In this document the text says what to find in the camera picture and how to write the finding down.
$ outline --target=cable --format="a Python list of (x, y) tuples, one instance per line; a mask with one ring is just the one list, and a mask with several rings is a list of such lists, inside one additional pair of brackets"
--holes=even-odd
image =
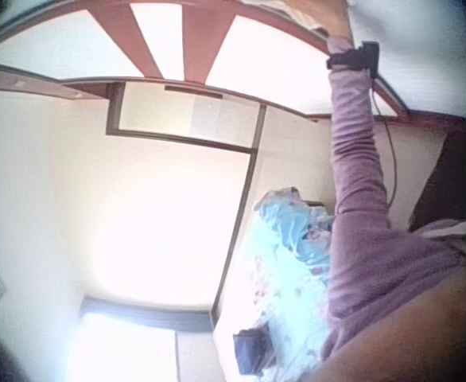
[(392, 203), (394, 203), (395, 193), (398, 189), (398, 160), (395, 156), (394, 142), (392, 141), (392, 134), (390, 133), (390, 130), (389, 130), (389, 124), (387, 123), (385, 117), (382, 115), (382, 112), (379, 110), (378, 104), (376, 103), (375, 80), (373, 80), (373, 83), (371, 85), (371, 98), (373, 100), (373, 104), (375, 105), (376, 111), (378, 112), (378, 115), (382, 118), (383, 125), (385, 125), (386, 136), (389, 139), (390, 151), (392, 152), (392, 159), (394, 163), (394, 188), (392, 189), (392, 195), (390, 196), (390, 200), (389, 200), (389, 208), (390, 208), (392, 207)]

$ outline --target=bright window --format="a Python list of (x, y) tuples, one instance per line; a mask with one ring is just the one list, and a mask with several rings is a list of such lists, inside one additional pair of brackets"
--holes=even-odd
[(177, 382), (175, 332), (85, 314), (66, 382)]

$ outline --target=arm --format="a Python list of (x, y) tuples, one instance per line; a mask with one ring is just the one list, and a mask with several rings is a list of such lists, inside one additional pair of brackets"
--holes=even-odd
[(466, 269), (366, 329), (307, 382), (444, 380), (466, 357)]
[[(350, 41), (331, 37), (331, 53), (353, 48)], [(332, 72), (332, 166), (336, 184), (336, 213), (369, 212), (388, 226), (388, 206), (382, 167), (375, 148), (374, 118), (366, 71)]]

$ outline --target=raised arm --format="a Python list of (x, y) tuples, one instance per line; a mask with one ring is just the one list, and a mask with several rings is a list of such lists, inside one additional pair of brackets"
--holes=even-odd
[[(342, 37), (330, 37), (331, 53), (353, 48)], [(336, 213), (369, 212), (388, 224), (386, 190), (375, 148), (374, 119), (367, 71), (330, 73), (332, 86), (332, 166), (336, 184)]]

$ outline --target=wooden trim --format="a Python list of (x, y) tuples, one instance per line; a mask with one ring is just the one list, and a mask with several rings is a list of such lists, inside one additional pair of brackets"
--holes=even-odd
[(162, 78), (129, 4), (89, 6), (88, 12), (145, 77)]
[(109, 88), (109, 107), (107, 108), (106, 135), (114, 134), (120, 126), (125, 82), (111, 84)]
[(408, 107), (382, 77), (375, 80), (375, 93), (394, 110), (399, 118), (405, 118), (408, 115)]
[[(308, 119), (318, 121), (320, 119), (331, 119), (331, 114), (308, 115)], [(457, 115), (435, 113), (433, 111), (408, 110), (408, 114), (403, 117), (386, 115), (375, 115), (376, 122), (383, 120), (393, 123), (396, 126), (422, 127), (439, 133), (464, 133), (466, 134), (466, 118)]]
[(182, 6), (186, 81), (205, 83), (234, 19), (235, 14), (228, 10)]
[(100, 84), (100, 83), (113, 83), (113, 82), (146, 82), (148, 84), (165, 84), (165, 85), (172, 85), (179, 88), (186, 88), (186, 89), (193, 89), (200, 92), (214, 92), (220, 93), (222, 95), (227, 96), (234, 96), (241, 99), (246, 99), (256, 103), (262, 103), (266, 106), (275, 107), (279, 110), (286, 111), (290, 114), (297, 115), (302, 118), (308, 118), (308, 116), (304, 113), (296, 111), (294, 109), (290, 109), (289, 107), (282, 106), (278, 103), (270, 102), (265, 99), (261, 99), (258, 97), (254, 97), (252, 95), (243, 94), (240, 92), (235, 92), (233, 90), (228, 90), (224, 88), (216, 88), (214, 86), (208, 86), (198, 83), (189, 83), (189, 82), (181, 82), (175, 80), (166, 80), (161, 78), (131, 78), (131, 77), (97, 77), (97, 78), (76, 78), (73, 80), (63, 80), (61, 81), (62, 84), (65, 86), (72, 86), (74, 84)]
[(61, 99), (101, 99), (101, 97), (58, 84), (52, 80), (37, 78), (14, 70), (5, 71), (0, 68), (0, 92), (18, 92), (50, 96)]
[(98, 96), (100, 98), (109, 99), (109, 89), (111, 84), (100, 83), (100, 84), (73, 84), (68, 85), (68, 88), (73, 88), (81, 92), (86, 92)]
[[(215, 14), (218, 14), (217, 12), (220, 12), (222, 14), (227, 14), (228, 16), (224, 18), (224, 20), (218, 22), (218, 26), (214, 28), (219, 28), (219, 31), (223, 31), (225, 28), (225, 25), (227, 24), (227, 18), (230, 17), (230, 15), (235, 15), (235, 16), (243, 16), (245, 18), (250, 18), (255, 21), (259, 21), (263, 24), (266, 24), (268, 26), (272, 26), (276, 29), (279, 29), (285, 33), (288, 33), (289, 35), (298, 38), (299, 40), (302, 40), (303, 42), (306, 42), (307, 44), (311, 45), (312, 47), (320, 50), (321, 52), (325, 54), (329, 54), (328, 48), (327, 48), (327, 42), (321, 33), (314, 33), (310, 30), (307, 30), (303, 28), (302, 26), (298, 25), (294, 21), (290, 20), (289, 18), (286, 18), (284, 16), (281, 16), (280, 13), (274, 12), (272, 10), (267, 10), (265, 8), (261, 8), (259, 6), (249, 6), (246, 4), (243, 4), (239, 1), (217, 1), (217, 0), (67, 0), (67, 1), (62, 1), (57, 4), (51, 3), (48, 4), (45, 7), (38, 7), (35, 11), (33, 12), (28, 12), (27, 14), (22, 15), (22, 17), (16, 18), (14, 22), (8, 23), (6, 25), (3, 25), (0, 27), (0, 42), (6, 40), (9, 37), (12, 37), (13, 35), (20, 33), (23, 30), (26, 30), (34, 25), (40, 24), (41, 22), (47, 21), (52, 18), (56, 18), (65, 14), (69, 14), (71, 12), (76, 12), (77, 10), (93, 10), (92, 12), (96, 12), (98, 7), (101, 9), (108, 8), (108, 7), (130, 7), (131, 3), (150, 3), (150, 2), (167, 2), (167, 3), (175, 3), (175, 4), (181, 4), (184, 5), (184, 8), (188, 9), (189, 7), (195, 7), (197, 9), (201, 9), (202, 11), (191, 11), (194, 12), (195, 14), (199, 14), (197, 16), (200, 20), (203, 18), (203, 15), (206, 14), (207, 12), (212, 12)], [(104, 12), (104, 14), (108, 13), (109, 11), (104, 10), (100, 11), (101, 13)], [(192, 20), (193, 18), (196, 18), (196, 15), (191, 16), (191, 18), (188, 18), (186, 21), (187, 27), (186, 29), (194, 29), (192, 27), (192, 23), (190, 24), (191, 27), (189, 27), (189, 20)], [(132, 55), (134, 57), (133, 61), (135, 64), (141, 65), (141, 61), (138, 61), (138, 53), (134, 52), (134, 49), (132, 48), (132, 44), (124, 37), (121, 39), (118, 38), (118, 36), (122, 35), (122, 31), (116, 30), (119, 25), (122, 23), (115, 23), (112, 21), (108, 22), (110, 25), (110, 28), (108, 29), (111, 32), (112, 38), (117, 41), (118, 46), (126, 52), (129, 52), (129, 55)], [(212, 27), (205, 27), (206, 30), (212, 30)], [(197, 58), (198, 61), (196, 61), (195, 64), (192, 65), (193, 68), (190, 68), (186, 72), (186, 76), (192, 81), (196, 81), (197, 84), (199, 84), (199, 81), (202, 81), (204, 83), (203, 78), (206, 79), (206, 76), (204, 75), (205, 72), (208, 74), (208, 67), (209, 67), (209, 61), (211, 60), (211, 56), (214, 54), (214, 50), (216, 49), (216, 44), (217, 41), (220, 40), (220, 36), (217, 38), (217, 40), (214, 40), (212, 42), (208, 42), (208, 47), (203, 50), (207, 52), (206, 55), (200, 56), (197, 54), (198, 49), (201, 52), (201, 48), (197, 48), (194, 44), (193, 41), (196, 40), (196, 36), (201, 34), (201, 30), (194, 29), (193, 32), (193, 38), (190, 40), (186, 37), (188, 40), (188, 43), (185, 45), (190, 44), (190, 48), (188, 47), (187, 54), (187, 62), (191, 59)], [(137, 41), (134, 43), (135, 46), (140, 46), (140, 42)], [(146, 74), (151, 71), (152, 69), (146, 69)], [(160, 77), (160, 73), (154, 75), (153, 77)], [(388, 103), (398, 115), (404, 115), (405, 114), (405, 108), (403, 107), (402, 103), (400, 102), (400, 99), (395, 95), (391, 89), (389, 89), (386, 85), (386, 83), (383, 80), (377, 81), (377, 85), (375, 87), (376, 91), (379, 92), (380, 96), (382, 97), (383, 100), (385, 100), (386, 103)]]
[(209, 141), (207, 139), (191, 138), (191, 137), (185, 137), (182, 135), (174, 135), (174, 134), (151, 133), (148, 131), (113, 130), (113, 131), (108, 131), (107, 135), (111, 135), (115, 137), (144, 138), (144, 139), (155, 139), (157, 141), (185, 143), (188, 145), (210, 147), (212, 149), (234, 151), (236, 153), (244, 153), (244, 154), (251, 154), (252, 152), (252, 149), (250, 147), (230, 145), (229, 143)]
[(407, 118), (396, 119), (396, 123), (427, 127), (434, 131), (466, 134), (466, 118), (432, 111), (410, 110)]
[(205, 92), (203, 90), (183, 88), (181, 86), (175, 86), (175, 85), (166, 85), (166, 86), (164, 86), (164, 90), (166, 90), (167, 92), (178, 92), (178, 93), (193, 94), (195, 96), (202, 96), (202, 97), (208, 97), (208, 98), (214, 98), (214, 99), (222, 99), (223, 98), (223, 95), (220, 94), (220, 93)]
[(246, 180), (243, 184), (242, 196), (240, 197), (239, 202), (239, 209), (236, 213), (235, 218), (235, 225), (233, 226), (233, 233), (231, 234), (230, 245), (227, 249), (226, 259), (224, 261), (224, 268), (223, 274), (220, 277), (219, 286), (217, 288), (216, 298), (212, 305), (212, 324), (214, 327), (217, 325), (219, 321), (219, 303), (221, 299), (221, 295), (223, 293), (224, 285), (226, 283), (227, 273), (229, 272), (231, 266), (231, 260), (233, 258), (233, 252), (235, 250), (237, 239), (239, 238), (240, 227), (242, 226), (243, 222), (243, 215), (245, 213), (245, 209), (247, 206), (247, 199), (249, 197), (250, 187), (252, 185), (252, 179), (254, 176), (254, 170), (256, 168), (256, 161), (258, 159), (258, 148), (259, 143), (262, 137), (263, 132), (263, 125), (265, 123), (265, 116), (266, 116), (266, 105), (259, 105), (259, 112), (258, 112), (258, 120), (256, 121), (256, 130), (254, 132), (253, 137), (253, 149), (254, 151), (251, 153), (249, 158), (249, 165), (247, 167), (246, 173)]

